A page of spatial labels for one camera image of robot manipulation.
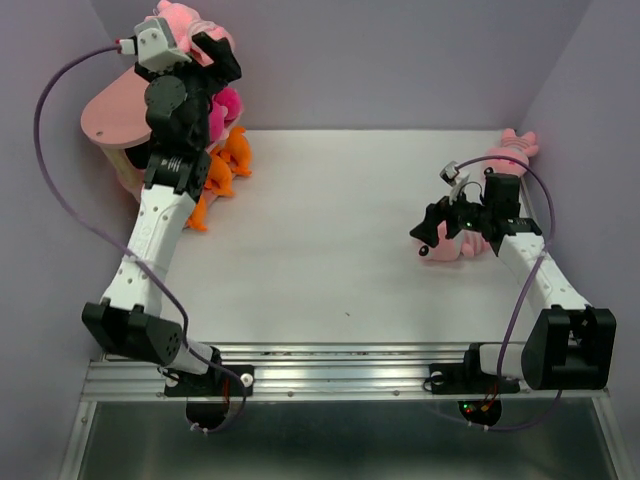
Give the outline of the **pink axolotl plush front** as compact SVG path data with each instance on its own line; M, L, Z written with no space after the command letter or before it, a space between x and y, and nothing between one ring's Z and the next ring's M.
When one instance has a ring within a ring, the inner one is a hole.
M472 258L491 249L480 233L471 230L461 230L455 237L447 238L445 222L438 226L437 233L439 243L436 247L423 244L418 251L427 261L452 262L460 257Z

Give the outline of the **doll plush edge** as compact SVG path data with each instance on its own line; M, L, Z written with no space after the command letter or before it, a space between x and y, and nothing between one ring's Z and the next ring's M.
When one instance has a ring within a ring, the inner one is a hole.
M130 164L137 170L145 170L148 166L151 149L149 142L125 149L125 155Z

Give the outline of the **doll plush pink striped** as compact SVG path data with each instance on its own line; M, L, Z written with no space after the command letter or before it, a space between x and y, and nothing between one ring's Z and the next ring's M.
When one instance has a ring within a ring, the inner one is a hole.
M244 104L238 91L233 87L225 87L214 95L214 101L227 109L225 120L233 122L244 111Z

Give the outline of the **pink axolotl plush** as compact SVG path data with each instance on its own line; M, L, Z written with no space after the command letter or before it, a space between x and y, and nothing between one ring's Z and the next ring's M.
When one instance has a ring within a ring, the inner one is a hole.
M447 238L445 222L438 226L437 233L439 243L436 247L423 244L418 251L427 261L452 262L460 257L472 258L491 249L480 233L471 230L461 230L455 237Z
M482 169L492 173L504 173L522 177L527 170L512 160L502 160L499 156L509 156L523 164L529 165L530 160L537 155L539 145L537 136L529 131L519 135L514 129L507 128L501 133L500 143L486 152L489 159L483 162Z

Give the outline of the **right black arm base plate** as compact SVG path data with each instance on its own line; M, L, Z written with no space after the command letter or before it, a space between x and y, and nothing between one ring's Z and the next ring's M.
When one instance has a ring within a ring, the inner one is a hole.
M493 395L520 392L518 381L500 380L482 371L469 371L463 363L433 363L423 389L435 395Z

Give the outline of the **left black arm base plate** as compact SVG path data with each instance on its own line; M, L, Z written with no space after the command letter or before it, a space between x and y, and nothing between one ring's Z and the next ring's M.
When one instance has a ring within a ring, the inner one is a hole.
M240 383L226 374L218 371L207 372L203 375L180 372L173 369L158 368L158 372L165 380L164 395L170 398L204 398L204 397L242 397L253 395L253 381L255 368L253 365L227 365L242 381Z

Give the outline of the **orange shark plush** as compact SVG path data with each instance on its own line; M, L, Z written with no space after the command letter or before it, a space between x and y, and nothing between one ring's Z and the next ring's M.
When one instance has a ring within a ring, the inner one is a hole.
M214 148L209 152L210 166L204 187L216 196L233 197L233 174L229 164L222 158L221 150Z

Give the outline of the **doll plush black hair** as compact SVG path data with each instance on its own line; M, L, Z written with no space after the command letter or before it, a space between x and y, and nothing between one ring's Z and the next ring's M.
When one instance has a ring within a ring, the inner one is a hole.
M227 115L227 108L217 103L213 104L213 109L209 113L209 139L211 144L218 143L221 139L224 139L225 135L225 118Z

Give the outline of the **orange shark plush back-facing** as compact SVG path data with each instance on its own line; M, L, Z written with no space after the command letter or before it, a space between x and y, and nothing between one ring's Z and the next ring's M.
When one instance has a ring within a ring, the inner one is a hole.
M207 232L208 227L206 225L207 217L207 202L204 197L201 197L195 205L191 215L189 216L186 226L192 230L199 232Z

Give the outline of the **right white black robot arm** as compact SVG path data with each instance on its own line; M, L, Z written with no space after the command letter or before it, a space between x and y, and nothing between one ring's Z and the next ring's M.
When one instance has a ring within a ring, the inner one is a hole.
M410 235L421 242L421 256L443 239L477 233L506 265L521 288L518 307L528 305L537 319L524 344L469 347L460 380L482 390L495 379L523 381L534 390L601 390L608 381L616 319L593 307L567 280L548 253L550 240L536 222L521 216L520 180L489 173L479 201L467 199L465 174L444 174L450 193L427 206Z

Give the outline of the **orange shark plush mouth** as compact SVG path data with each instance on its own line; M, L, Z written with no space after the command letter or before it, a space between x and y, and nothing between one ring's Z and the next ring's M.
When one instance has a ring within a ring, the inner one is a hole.
M231 165L231 171L236 175L249 177L252 174L250 165L253 159L252 151L244 134L242 126L234 127L220 152L220 156Z

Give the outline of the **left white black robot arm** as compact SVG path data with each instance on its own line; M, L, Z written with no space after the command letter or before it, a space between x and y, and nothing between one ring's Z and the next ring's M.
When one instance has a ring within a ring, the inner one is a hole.
M241 68L227 40L204 33L194 40L212 64L182 51L158 19L136 29L135 72L148 82L149 158L119 268L100 302L85 305L82 321L106 352L188 373L191 386L210 394L223 373L213 348L189 341L186 322L162 318L162 300L174 297L164 281L209 171L213 96L239 79Z

